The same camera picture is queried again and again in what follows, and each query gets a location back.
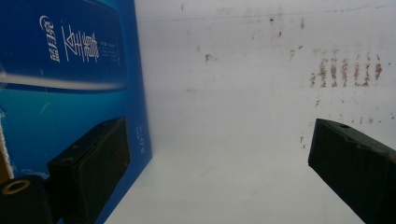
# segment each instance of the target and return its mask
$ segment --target scratched surface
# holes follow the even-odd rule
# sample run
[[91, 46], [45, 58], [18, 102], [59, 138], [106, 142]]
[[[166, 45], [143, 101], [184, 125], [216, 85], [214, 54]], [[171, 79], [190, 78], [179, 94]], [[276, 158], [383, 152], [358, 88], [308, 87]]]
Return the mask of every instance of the scratched surface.
[[394, 1], [135, 2], [154, 159], [108, 223], [362, 223], [307, 156], [396, 148]]

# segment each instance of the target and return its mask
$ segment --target blue cardboard box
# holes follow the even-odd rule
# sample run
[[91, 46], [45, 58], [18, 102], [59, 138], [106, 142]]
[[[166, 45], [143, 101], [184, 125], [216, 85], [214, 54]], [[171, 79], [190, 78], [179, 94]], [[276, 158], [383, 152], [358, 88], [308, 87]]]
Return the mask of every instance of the blue cardboard box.
[[151, 159], [134, 2], [0, 0], [0, 151], [9, 177], [49, 177], [48, 161], [119, 117], [131, 163], [99, 223]]

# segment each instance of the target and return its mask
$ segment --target brass ring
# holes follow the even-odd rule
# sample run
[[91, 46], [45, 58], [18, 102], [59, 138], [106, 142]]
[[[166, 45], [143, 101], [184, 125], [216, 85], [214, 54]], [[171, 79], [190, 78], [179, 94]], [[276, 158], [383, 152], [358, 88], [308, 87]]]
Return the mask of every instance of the brass ring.
[[29, 180], [26, 180], [26, 179], [16, 180], [16, 181], [13, 181], [13, 182], [7, 184], [3, 188], [2, 193], [3, 194], [18, 193], [18, 192], [23, 191], [24, 189], [26, 189], [29, 186], [30, 186], [30, 181]]

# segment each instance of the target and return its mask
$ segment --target blue box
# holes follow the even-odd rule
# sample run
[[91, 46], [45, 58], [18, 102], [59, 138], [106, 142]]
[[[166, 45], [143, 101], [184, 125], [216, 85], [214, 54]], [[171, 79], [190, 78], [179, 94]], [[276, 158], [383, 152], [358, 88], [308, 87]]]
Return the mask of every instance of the blue box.
[[47, 162], [89, 129], [127, 120], [132, 159], [104, 222], [151, 159], [134, 2], [0, 6], [0, 150], [11, 176], [47, 178]]

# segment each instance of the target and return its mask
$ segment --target white surface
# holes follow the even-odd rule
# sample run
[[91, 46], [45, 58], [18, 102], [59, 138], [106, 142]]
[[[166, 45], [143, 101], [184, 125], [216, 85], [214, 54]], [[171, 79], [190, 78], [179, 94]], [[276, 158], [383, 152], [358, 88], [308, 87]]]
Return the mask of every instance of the white surface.
[[107, 223], [362, 223], [307, 157], [316, 118], [396, 148], [394, 1], [135, 3], [154, 158]]

